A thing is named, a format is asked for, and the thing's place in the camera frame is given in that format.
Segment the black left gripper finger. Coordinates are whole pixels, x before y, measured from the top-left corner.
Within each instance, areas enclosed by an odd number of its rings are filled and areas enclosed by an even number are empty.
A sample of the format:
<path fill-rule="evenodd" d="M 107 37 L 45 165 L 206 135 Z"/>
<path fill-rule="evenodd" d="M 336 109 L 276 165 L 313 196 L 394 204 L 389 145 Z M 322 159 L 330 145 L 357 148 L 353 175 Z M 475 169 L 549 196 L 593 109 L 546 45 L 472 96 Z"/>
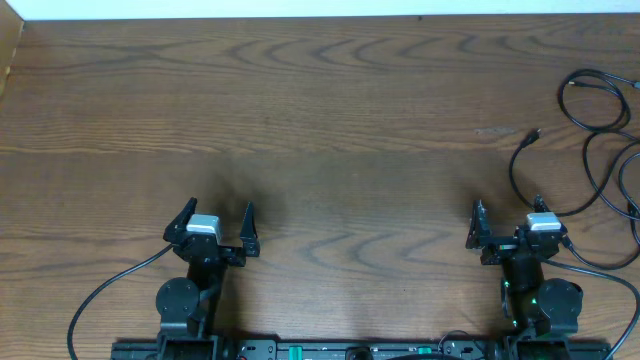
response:
<path fill-rule="evenodd" d="M 252 202 L 249 202 L 245 211 L 239 237 L 243 243 L 243 249 L 247 257 L 260 256 L 260 243 L 255 226 L 255 210 Z"/>
<path fill-rule="evenodd" d="M 195 214 L 197 199 L 191 197 L 179 214 L 166 226 L 163 239 L 170 244 L 183 244 L 188 238 L 187 224 Z"/>

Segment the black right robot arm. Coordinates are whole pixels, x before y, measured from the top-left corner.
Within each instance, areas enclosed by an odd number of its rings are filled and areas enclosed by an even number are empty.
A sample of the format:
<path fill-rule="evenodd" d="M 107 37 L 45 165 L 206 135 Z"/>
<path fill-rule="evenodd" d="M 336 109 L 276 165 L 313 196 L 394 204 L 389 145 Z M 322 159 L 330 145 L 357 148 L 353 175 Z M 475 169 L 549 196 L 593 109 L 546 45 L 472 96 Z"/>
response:
<path fill-rule="evenodd" d="M 488 210 L 472 205 L 465 247 L 481 252 L 483 265 L 502 269 L 501 302 L 515 330 L 487 345 L 487 359 L 603 359 L 611 346 L 597 340 L 572 340 L 578 332 L 583 290 L 574 282 L 547 278 L 542 262 L 555 256 L 567 228 L 541 198 L 511 235 L 495 235 Z"/>

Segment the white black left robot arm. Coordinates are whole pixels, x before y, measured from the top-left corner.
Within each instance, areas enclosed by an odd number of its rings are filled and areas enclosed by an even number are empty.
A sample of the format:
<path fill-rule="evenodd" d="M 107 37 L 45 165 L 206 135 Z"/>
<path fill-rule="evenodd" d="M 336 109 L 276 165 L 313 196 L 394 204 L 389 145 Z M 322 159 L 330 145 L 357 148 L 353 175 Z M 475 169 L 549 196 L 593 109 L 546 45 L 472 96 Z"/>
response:
<path fill-rule="evenodd" d="M 247 205 L 241 224 L 240 246 L 221 243 L 220 219 L 198 214 L 197 200 L 185 207 L 167 225 L 163 239 L 188 264 L 187 275 L 165 282 L 156 295 L 161 316 L 158 333 L 160 360 L 233 359 L 237 350 L 231 340 L 212 333 L 211 327 L 221 297 L 225 273 L 243 267 L 260 255 L 254 206 Z"/>

